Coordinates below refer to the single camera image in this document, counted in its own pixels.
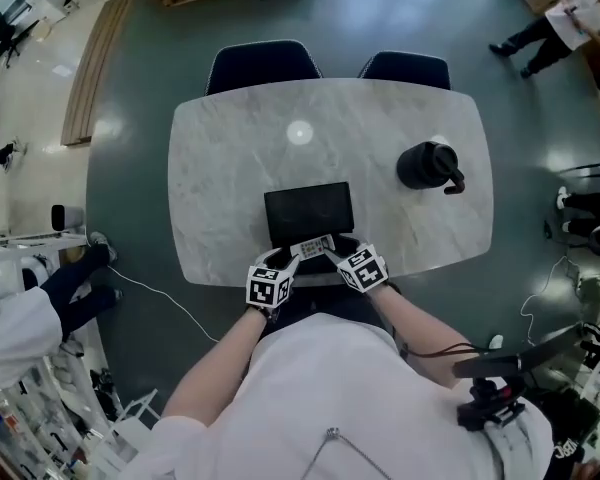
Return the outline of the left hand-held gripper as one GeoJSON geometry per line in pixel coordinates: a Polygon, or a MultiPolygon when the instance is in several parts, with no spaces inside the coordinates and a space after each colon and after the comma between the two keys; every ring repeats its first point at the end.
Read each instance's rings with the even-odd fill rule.
{"type": "Polygon", "coordinates": [[[258,310],[268,321],[277,320],[279,308],[289,299],[294,275],[301,263],[301,256],[295,254],[282,269],[282,257],[282,248],[266,251],[247,275],[246,305],[258,310]]]}

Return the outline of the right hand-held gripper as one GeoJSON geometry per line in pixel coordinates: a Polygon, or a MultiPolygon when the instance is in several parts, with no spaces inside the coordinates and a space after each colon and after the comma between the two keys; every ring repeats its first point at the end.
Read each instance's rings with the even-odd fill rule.
{"type": "Polygon", "coordinates": [[[334,248],[325,248],[324,255],[335,265],[347,286],[366,293],[389,280],[386,262],[372,244],[344,234],[333,234],[332,238],[334,248]]]}

